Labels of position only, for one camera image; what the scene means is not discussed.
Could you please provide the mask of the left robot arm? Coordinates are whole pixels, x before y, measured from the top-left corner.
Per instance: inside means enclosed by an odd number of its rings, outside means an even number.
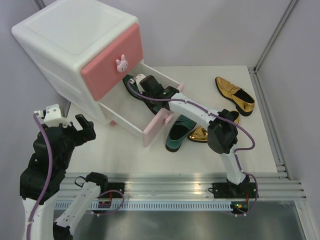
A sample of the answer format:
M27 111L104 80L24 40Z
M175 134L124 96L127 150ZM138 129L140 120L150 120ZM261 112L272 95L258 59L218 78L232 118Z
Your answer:
M109 193L106 175L91 172L84 179L80 193L67 210L54 219L54 209L60 184L66 176L75 147L96 139L94 124L82 114L76 115L82 129L72 122L64 127L59 120L55 126L41 124L34 113L40 132L33 143L26 170L20 176L19 194L25 212L25 240L71 240L80 220L96 198Z

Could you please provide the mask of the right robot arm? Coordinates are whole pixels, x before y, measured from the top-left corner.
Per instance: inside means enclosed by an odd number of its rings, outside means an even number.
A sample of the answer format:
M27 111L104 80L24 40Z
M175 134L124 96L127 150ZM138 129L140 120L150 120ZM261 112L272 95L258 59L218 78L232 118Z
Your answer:
M144 99L161 108L179 113L206 128L207 144L212 151L220 155L227 173L225 193L232 198L239 198L245 194L250 177L241 169L235 153L238 130L232 114L226 109L217 111L193 102L172 86L164 88L152 75L140 74L135 77L135 82Z

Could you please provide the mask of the dark pink drawer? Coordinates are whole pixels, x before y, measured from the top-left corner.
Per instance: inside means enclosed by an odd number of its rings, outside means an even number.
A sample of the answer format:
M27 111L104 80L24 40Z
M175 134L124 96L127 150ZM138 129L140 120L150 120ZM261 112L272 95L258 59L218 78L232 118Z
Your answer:
M142 59L140 26L134 23L80 73L93 99L99 101Z

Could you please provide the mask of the light pink drawer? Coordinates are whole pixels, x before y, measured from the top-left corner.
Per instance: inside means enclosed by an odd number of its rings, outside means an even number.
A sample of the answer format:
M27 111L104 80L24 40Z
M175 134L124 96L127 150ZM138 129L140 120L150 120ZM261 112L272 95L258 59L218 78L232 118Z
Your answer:
M130 95L122 80L99 101L99 106L106 118L141 138L144 147L174 118L174 113L165 108L153 114L143 101Z

